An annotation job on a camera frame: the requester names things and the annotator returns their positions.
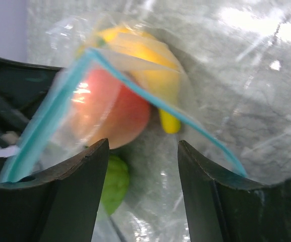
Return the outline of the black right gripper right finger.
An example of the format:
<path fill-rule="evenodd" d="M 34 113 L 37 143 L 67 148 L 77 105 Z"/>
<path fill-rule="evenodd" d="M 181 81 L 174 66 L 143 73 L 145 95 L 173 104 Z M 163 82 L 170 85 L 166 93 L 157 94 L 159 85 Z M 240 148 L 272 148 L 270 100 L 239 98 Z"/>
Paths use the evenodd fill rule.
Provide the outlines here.
<path fill-rule="evenodd" d="M 264 185 L 178 145 L 191 241 L 291 241 L 291 178 Z"/>

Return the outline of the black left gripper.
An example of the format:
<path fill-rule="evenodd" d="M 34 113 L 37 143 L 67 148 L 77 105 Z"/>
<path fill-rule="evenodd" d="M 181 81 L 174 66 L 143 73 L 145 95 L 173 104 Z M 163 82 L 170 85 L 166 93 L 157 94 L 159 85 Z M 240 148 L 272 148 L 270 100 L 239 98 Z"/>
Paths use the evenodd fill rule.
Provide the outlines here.
<path fill-rule="evenodd" d="M 0 57 L 0 157 L 16 151 L 16 142 L 61 69 Z"/>

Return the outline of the clear zip top bag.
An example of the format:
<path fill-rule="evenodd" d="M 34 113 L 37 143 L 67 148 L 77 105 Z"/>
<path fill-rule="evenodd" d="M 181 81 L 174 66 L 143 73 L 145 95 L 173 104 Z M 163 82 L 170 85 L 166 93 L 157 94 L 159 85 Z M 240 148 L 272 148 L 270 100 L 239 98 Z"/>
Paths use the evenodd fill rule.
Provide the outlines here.
<path fill-rule="evenodd" d="M 189 241 L 177 165 L 182 125 L 231 171 L 246 175 L 234 154 L 195 117 L 193 86 L 150 26 L 122 14 L 73 16 L 48 31 L 63 69 L 22 133 L 0 182 L 53 168 L 100 139 L 125 147 L 110 157 L 96 220 L 96 241 Z"/>

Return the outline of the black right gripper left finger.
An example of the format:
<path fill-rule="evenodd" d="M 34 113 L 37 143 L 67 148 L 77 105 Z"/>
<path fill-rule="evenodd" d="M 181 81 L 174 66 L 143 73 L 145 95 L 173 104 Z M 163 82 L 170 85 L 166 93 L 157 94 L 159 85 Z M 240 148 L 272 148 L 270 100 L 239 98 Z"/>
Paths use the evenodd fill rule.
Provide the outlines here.
<path fill-rule="evenodd" d="M 0 241 L 91 241 L 109 157 L 102 139 L 16 183 L 0 184 Z M 5 159 L 0 157 L 0 170 Z"/>

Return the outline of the fake red apple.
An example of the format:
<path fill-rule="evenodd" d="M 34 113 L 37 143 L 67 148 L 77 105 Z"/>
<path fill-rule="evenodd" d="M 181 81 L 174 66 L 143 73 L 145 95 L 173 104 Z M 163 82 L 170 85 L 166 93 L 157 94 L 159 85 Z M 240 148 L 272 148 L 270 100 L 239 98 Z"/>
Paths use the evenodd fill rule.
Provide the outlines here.
<path fill-rule="evenodd" d="M 101 68 L 86 75 L 74 92 L 72 105 L 77 112 L 70 120 L 74 135 L 87 145 L 107 138 L 110 149 L 139 136 L 151 113 L 146 100 Z"/>

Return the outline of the fake yellow banana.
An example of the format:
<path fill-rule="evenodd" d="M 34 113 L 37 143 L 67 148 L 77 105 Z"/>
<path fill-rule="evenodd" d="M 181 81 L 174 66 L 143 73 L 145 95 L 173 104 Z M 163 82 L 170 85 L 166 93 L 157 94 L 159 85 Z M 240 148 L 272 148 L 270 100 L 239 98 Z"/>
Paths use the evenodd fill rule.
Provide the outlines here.
<path fill-rule="evenodd" d="M 118 72 L 146 93 L 169 104 L 178 103 L 181 69 L 169 48 L 151 34 L 122 25 L 108 28 L 80 44 L 76 56 L 89 47 L 101 50 L 102 55 L 116 65 Z M 135 129 L 144 128 L 148 119 L 149 98 L 129 89 L 100 64 L 88 73 L 87 82 L 105 95 L 102 107 L 106 102 L 113 105 L 108 122 L 112 123 L 120 116 L 126 118 L 130 114 L 128 109 L 132 108 L 136 112 L 134 120 L 141 121 Z"/>

